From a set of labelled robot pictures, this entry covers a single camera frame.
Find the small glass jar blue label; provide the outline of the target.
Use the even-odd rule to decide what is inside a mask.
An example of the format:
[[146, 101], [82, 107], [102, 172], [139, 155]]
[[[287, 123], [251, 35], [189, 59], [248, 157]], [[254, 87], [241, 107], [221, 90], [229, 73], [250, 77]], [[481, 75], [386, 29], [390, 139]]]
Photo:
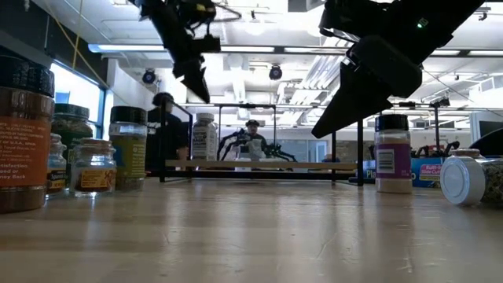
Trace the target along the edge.
[[64, 152], [67, 146], [59, 134], [50, 134], [50, 153], [47, 162], [46, 194], [62, 193], [67, 186], [67, 160]]

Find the white-lidded bagel seasoning jar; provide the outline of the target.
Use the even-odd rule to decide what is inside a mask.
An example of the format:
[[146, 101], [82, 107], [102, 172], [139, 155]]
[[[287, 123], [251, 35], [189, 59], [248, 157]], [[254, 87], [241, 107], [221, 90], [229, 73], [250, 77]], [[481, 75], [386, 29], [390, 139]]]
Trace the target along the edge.
[[503, 158], [452, 156], [440, 171], [443, 196], [451, 203], [503, 205]]
[[211, 113], [197, 113], [192, 129], [192, 158], [194, 160], [217, 159], [217, 124]]

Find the black metal wooden shelf rack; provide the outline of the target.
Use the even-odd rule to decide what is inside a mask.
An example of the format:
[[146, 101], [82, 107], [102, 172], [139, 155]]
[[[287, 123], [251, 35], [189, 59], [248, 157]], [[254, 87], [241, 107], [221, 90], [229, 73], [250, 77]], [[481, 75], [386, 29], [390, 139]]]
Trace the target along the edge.
[[282, 161], [167, 160], [160, 150], [160, 168], [153, 173], [160, 182], [167, 178], [224, 178], [258, 180], [328, 180], [337, 182], [355, 177], [364, 184], [362, 158], [357, 163], [302, 163]]

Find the purple-label jar black lid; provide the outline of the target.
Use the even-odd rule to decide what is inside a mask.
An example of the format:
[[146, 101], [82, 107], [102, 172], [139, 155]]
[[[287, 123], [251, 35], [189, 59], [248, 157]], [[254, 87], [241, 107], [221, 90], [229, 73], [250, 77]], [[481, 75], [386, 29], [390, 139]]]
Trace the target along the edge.
[[375, 122], [374, 155], [377, 191], [381, 193], [412, 193], [408, 116], [403, 114], [382, 115], [376, 117]]

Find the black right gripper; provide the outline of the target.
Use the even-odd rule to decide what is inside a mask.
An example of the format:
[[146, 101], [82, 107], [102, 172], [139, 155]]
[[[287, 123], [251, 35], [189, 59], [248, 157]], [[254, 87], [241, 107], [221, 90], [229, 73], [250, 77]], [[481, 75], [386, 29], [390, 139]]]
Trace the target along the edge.
[[340, 65], [340, 87], [311, 131], [316, 138], [390, 108], [391, 95], [409, 97], [422, 84], [419, 65], [378, 35], [360, 39], [349, 55], [370, 74]]

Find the black monitor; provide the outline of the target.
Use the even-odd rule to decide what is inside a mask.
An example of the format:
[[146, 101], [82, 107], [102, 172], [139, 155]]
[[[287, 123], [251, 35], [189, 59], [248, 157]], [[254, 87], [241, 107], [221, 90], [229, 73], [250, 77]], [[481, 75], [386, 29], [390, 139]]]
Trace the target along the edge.
[[479, 121], [479, 136], [483, 137], [493, 131], [503, 128], [503, 122], [497, 121]]

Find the yellow-green label jar black lid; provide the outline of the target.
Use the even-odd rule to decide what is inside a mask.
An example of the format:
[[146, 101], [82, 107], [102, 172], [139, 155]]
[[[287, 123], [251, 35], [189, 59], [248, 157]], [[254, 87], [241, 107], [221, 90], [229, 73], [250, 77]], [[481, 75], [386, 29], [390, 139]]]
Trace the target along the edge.
[[147, 112], [143, 108], [113, 106], [108, 129], [116, 162], [116, 190], [140, 190], [145, 180]]

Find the orange-label spice jar black lid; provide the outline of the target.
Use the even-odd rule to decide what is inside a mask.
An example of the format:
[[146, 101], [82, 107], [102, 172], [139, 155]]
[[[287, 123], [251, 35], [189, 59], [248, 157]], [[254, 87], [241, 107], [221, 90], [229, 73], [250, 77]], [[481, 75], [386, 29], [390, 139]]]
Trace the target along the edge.
[[0, 55], [0, 214], [35, 210], [46, 201], [54, 105], [48, 68]]

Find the green oregano spice jar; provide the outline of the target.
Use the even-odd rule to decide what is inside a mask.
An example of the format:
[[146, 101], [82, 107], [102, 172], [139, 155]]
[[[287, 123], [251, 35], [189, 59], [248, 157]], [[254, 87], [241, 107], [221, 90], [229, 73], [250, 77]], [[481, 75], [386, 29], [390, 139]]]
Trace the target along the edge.
[[83, 106], [56, 103], [51, 131], [61, 136], [67, 147], [64, 158], [72, 161], [73, 149], [82, 138], [92, 138], [94, 131], [89, 123], [90, 110]]

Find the blue plastic wrap box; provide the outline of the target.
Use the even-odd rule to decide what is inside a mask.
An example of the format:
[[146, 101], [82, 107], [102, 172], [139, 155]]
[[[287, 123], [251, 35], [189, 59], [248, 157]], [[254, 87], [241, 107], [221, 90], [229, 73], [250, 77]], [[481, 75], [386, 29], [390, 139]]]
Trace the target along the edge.
[[[413, 187], [439, 188], [439, 175], [444, 160], [442, 157], [412, 158], [411, 179]], [[365, 183], [375, 183], [376, 165], [374, 160], [363, 161], [363, 177]]]

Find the large window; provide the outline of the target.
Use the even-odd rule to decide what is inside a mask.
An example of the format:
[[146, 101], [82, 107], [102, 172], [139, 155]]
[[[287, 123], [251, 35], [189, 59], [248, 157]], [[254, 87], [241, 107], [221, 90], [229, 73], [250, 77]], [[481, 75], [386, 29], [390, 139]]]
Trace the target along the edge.
[[65, 65], [52, 63], [50, 70], [55, 77], [55, 102], [78, 105], [90, 110], [89, 121], [95, 138], [103, 137], [105, 92], [87, 77]]

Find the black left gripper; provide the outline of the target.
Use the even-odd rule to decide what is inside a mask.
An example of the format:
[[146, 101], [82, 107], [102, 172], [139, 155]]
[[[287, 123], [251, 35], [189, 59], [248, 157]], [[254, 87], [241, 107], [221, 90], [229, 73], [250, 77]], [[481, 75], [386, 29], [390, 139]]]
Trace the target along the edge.
[[174, 76], [204, 103], [210, 102], [210, 94], [201, 66], [201, 55], [194, 50], [194, 41], [179, 21], [174, 7], [156, 7], [151, 21], [159, 34], [163, 47], [171, 55]]

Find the small glass jar orange label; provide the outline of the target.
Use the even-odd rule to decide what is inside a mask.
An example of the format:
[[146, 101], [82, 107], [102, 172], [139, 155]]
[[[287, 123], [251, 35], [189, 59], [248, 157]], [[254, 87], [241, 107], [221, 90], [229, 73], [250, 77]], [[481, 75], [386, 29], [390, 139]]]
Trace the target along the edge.
[[115, 149], [110, 141], [82, 138], [73, 149], [70, 191], [76, 197], [111, 193], [116, 187]]

